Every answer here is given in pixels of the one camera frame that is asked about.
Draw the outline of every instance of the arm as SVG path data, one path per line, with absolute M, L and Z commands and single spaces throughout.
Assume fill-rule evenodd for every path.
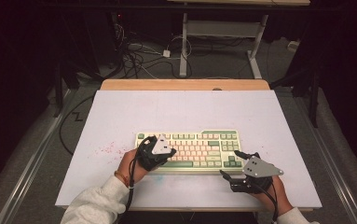
M 278 176 L 273 176 L 273 186 L 268 189 L 268 193 L 276 199 L 278 202 L 278 224 L 309 224 L 309 222 L 303 217 L 301 212 L 297 208 L 293 208 L 291 203 L 286 196 L 285 187 Z M 274 211 L 274 204 L 271 202 L 270 198 L 264 193 L 251 194 L 256 199 L 258 199 L 268 211 Z
M 129 166 L 136 149 L 126 152 L 118 171 L 124 176 L 111 176 L 102 187 L 85 189 L 70 204 L 62 217 L 62 223 L 113 223 L 117 215 L 126 210 L 129 189 L 125 179 L 130 179 Z M 148 172 L 136 165 L 134 182 L 140 181 Z

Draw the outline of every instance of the person's right hand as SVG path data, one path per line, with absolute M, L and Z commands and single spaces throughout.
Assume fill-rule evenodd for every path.
M 273 185 L 277 194 L 278 211 L 279 211 L 278 216 L 280 216 L 293 209 L 293 206 L 291 205 L 291 203 L 289 203 L 288 197 L 286 196 L 285 187 L 283 186 L 282 181 L 277 175 L 273 176 Z M 268 193 L 274 199 L 276 199 L 274 188 L 273 186 L 270 186 L 270 188 L 268 188 Z M 259 200 L 267 208 L 268 211 L 274 212 L 274 204 L 266 194 L 259 193 L 259 194 L 251 194 L 251 195 L 254 196 L 257 200 Z

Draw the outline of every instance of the black curtain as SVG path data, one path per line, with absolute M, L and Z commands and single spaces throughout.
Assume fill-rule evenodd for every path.
M 48 106 L 55 60 L 47 24 L 31 1 L 0 1 L 0 172 Z
M 341 13 L 313 17 L 284 82 L 303 96 L 319 85 L 357 157 L 357 0 L 318 1 L 320 7 L 343 6 Z

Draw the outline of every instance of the cable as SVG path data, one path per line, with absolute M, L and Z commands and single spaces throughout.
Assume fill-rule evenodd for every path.
M 82 105 L 83 103 L 85 103 L 87 100 L 89 99 L 94 99 L 95 93 L 90 96 L 85 98 L 84 100 L 82 100 L 78 105 L 76 105 L 73 109 L 70 110 L 70 112 L 67 113 L 67 115 L 64 117 L 64 119 L 62 120 L 62 124 L 60 125 L 59 128 L 59 137 L 60 137 L 60 141 L 62 142 L 62 146 L 64 147 L 64 149 L 70 154 L 70 155 L 74 155 L 74 152 L 72 152 L 67 145 L 65 145 L 63 139 L 62 139 L 62 125 L 64 124 L 64 122 L 67 120 L 67 118 L 74 112 L 74 110 L 76 110 L 80 105 Z
M 271 200 L 271 202 L 274 204 L 274 214 L 273 214 L 273 223 L 277 222 L 277 217 L 278 217 L 278 202 L 277 202 L 277 192 L 276 189 L 274 188 L 274 185 L 271 183 L 271 186 L 274 189 L 274 195 L 276 196 L 276 198 L 274 199 L 267 191 L 265 191 L 264 189 L 260 188 L 257 184 L 252 183 L 252 186 L 254 186 L 256 189 L 262 191 L 266 196 L 268 196 L 268 198 Z
M 190 44 L 190 42 L 189 42 L 189 40 L 188 40 L 187 38 L 184 38 L 183 36 L 178 35 L 178 36 L 176 36 L 175 38 L 173 38 L 173 39 L 170 41 L 170 44 L 172 44 L 172 41 L 174 41 L 174 40 L 176 40 L 176 39 L 178 39 L 178 38 L 183 39 L 184 41 L 186 41 L 186 42 L 187 42 L 187 44 L 189 44 L 189 53 L 187 53 L 186 57 L 187 57 L 187 56 L 189 56 L 189 55 L 190 55 L 190 53 L 192 52 L 192 45 Z
M 154 66 L 154 65 L 157 65 L 157 64 L 159 64 L 159 63 L 167 63 L 167 64 L 169 64 L 170 67 L 171 67 L 171 70 L 172 70 L 172 76 L 173 76 L 173 77 L 177 77 L 177 76 L 174 74 L 174 68 L 173 68 L 172 63 L 170 63 L 170 62 L 158 62 L 158 63 L 154 63 L 154 64 L 152 64 L 152 65 L 147 66 L 145 69 L 148 69 L 148 68 L 150 68 L 150 67 L 152 67 L 152 66 Z
M 135 153 L 134 159 L 129 164 L 129 175 L 130 175 L 130 182 L 129 182 L 129 199 L 128 202 L 126 203 L 126 211 L 129 211 L 129 208 L 131 206 L 132 202 L 132 196 L 134 194 L 134 170 L 135 170 L 135 164 L 137 163 L 138 159 L 138 149 Z
M 217 40 L 217 39 L 210 39 L 210 38 L 205 38 L 205 39 L 202 39 L 198 36 L 195 36 L 195 35 L 191 35 L 190 37 L 195 37 L 197 39 L 201 39 L 201 40 L 208 40 L 211 44 L 212 43 L 216 43 L 218 45 L 222 45 L 223 47 L 220 47 L 220 48 L 214 48 L 214 49 L 223 49 L 223 48 L 226 48 L 226 47 L 237 47 L 238 45 L 240 45 L 244 40 L 245 38 L 244 37 L 236 37 L 234 38 L 234 40 L 230 43 L 230 44 L 225 44 L 225 43 L 222 43 L 222 41 L 230 41 L 230 40 Z
M 119 28 L 119 31 L 117 33 L 117 40 L 119 40 L 120 34 L 122 34 L 120 44 L 117 46 L 118 48 L 120 48 L 124 42 L 123 39 L 125 38 L 125 29 L 123 29 L 123 27 L 117 23 L 115 24 L 115 26 Z

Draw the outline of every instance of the mechanical keyboard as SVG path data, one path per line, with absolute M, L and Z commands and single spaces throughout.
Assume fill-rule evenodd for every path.
M 162 133 L 137 133 L 135 147 L 148 136 Z M 241 175 L 244 161 L 234 150 L 240 149 L 237 131 L 207 130 L 199 133 L 163 133 L 171 148 L 177 150 L 172 158 L 150 174 L 216 174 L 223 170 L 230 175 Z

